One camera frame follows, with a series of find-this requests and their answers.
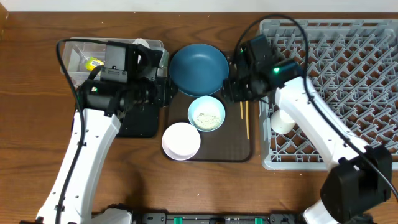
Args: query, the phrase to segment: white wall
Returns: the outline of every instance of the white wall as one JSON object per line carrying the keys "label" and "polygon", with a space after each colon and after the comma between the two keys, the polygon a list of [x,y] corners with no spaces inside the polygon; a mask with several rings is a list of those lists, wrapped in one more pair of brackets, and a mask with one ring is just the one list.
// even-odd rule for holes
{"label": "white wall", "polygon": [[398,12],[398,0],[0,0],[8,11]]}

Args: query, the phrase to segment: yellow object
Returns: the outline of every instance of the yellow object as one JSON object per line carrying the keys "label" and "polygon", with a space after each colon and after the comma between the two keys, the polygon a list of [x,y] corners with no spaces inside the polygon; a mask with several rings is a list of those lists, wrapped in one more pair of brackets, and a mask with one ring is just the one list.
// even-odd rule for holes
{"label": "yellow object", "polygon": [[243,119],[243,106],[242,106],[242,101],[240,101],[241,103],[241,119]]}
{"label": "yellow object", "polygon": [[249,103],[246,101],[246,132],[249,140]]}
{"label": "yellow object", "polygon": [[104,62],[102,62],[100,59],[90,57],[86,62],[85,67],[87,70],[92,71],[98,65],[104,65]]}

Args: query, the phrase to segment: black base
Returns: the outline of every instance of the black base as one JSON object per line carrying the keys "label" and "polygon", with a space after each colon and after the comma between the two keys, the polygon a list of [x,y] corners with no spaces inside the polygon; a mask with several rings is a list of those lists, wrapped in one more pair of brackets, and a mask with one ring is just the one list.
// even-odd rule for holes
{"label": "black base", "polygon": [[[358,215],[344,224],[370,224],[373,217]],[[140,224],[307,224],[302,214],[194,215],[146,213]]]}
{"label": "black base", "polygon": [[[383,145],[365,149],[364,155],[391,181],[391,153]],[[342,157],[338,162],[320,192],[322,203],[336,221],[345,223],[390,199],[390,188],[362,157],[351,160]]]}
{"label": "black base", "polygon": [[130,109],[124,119],[117,138],[152,138],[159,127],[160,107],[143,104]]}

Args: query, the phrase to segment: white bowl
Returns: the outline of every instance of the white bowl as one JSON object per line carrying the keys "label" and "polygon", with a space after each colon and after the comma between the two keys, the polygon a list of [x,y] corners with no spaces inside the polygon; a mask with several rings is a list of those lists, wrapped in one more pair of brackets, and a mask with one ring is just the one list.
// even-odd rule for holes
{"label": "white bowl", "polygon": [[194,156],[200,147],[198,130],[188,123],[175,123],[162,136],[162,147],[170,158],[183,161]]}

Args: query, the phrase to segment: blue plate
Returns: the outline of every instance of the blue plate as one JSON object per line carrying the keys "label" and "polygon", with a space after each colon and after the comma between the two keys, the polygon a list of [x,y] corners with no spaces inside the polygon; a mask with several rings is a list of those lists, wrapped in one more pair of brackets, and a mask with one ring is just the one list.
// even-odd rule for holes
{"label": "blue plate", "polygon": [[190,96],[217,92],[228,78],[228,62],[223,53],[207,44],[192,44],[179,50],[169,69],[179,90]]}

